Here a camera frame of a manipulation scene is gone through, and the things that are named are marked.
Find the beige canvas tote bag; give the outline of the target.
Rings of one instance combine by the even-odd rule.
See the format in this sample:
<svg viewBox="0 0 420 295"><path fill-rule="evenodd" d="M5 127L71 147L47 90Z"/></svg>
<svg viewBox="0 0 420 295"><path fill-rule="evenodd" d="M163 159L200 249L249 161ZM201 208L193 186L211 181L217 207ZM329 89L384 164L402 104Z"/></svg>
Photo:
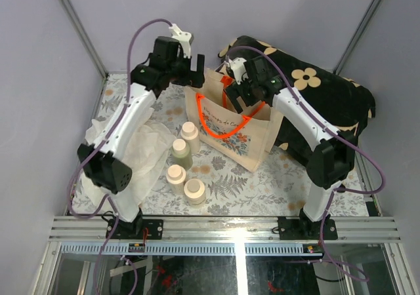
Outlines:
<svg viewBox="0 0 420 295"><path fill-rule="evenodd" d="M255 172L274 146L283 115L261 102L238 113L224 94L233 79L211 69L204 76L201 88L184 89L188 120L202 142Z"/></svg>

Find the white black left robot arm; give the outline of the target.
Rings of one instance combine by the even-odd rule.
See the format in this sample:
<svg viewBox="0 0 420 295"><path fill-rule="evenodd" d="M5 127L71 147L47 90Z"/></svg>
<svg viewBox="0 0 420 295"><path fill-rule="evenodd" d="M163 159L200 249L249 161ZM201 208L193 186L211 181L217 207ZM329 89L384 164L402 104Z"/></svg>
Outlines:
<svg viewBox="0 0 420 295"><path fill-rule="evenodd" d="M159 36L145 64L129 72L128 90L104 132L93 142L81 144L77 156L84 165L84 176L104 194L114 217L109 220L106 236L111 239L136 239L143 235L142 213L129 190L133 170L123 162L125 149L147 112L170 83L195 88L204 83L205 56L197 57L197 69L191 69L191 33Z"/></svg>

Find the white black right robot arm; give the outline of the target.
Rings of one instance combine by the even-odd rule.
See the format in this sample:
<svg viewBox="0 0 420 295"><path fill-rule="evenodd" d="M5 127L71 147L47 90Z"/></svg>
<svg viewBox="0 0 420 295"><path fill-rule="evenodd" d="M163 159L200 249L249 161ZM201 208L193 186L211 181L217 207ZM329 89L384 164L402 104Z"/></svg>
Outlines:
<svg viewBox="0 0 420 295"><path fill-rule="evenodd" d="M241 112L243 106L267 103L299 131L312 152L305 165L312 182L308 199L297 219L279 218L280 239L315 240L324 234L335 240L335 222L329 216L329 207L335 189L354 168L354 135L341 132L326 121L269 57L228 58L225 64L234 78L234 83L225 89L234 108Z"/></svg>

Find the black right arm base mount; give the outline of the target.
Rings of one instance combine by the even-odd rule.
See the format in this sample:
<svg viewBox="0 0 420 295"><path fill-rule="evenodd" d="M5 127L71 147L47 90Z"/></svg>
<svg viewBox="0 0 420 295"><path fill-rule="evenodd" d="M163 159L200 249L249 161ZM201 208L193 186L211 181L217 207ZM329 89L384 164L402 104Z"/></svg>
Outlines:
<svg viewBox="0 0 420 295"><path fill-rule="evenodd" d="M323 232L323 238L327 241L338 239L337 226L335 221L327 215L323 230L321 230L322 221L311 222L305 215L297 218L278 217L278 231L281 240L286 241L305 241L318 240L320 233Z"/></svg>

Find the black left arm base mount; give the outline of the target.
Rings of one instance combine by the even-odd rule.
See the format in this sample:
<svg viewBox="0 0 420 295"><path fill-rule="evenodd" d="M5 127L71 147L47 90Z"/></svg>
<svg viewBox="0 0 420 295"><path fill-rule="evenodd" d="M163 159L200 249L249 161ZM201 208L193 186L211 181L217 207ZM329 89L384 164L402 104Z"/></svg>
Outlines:
<svg viewBox="0 0 420 295"><path fill-rule="evenodd" d="M142 214L138 214L133 222L119 221L115 231L112 233L112 229L116 222L115 216L109 218L102 216L108 224L106 230L106 238L110 239L130 239L130 240L161 240L163 236L163 225L162 219L147 219L143 218Z"/></svg>

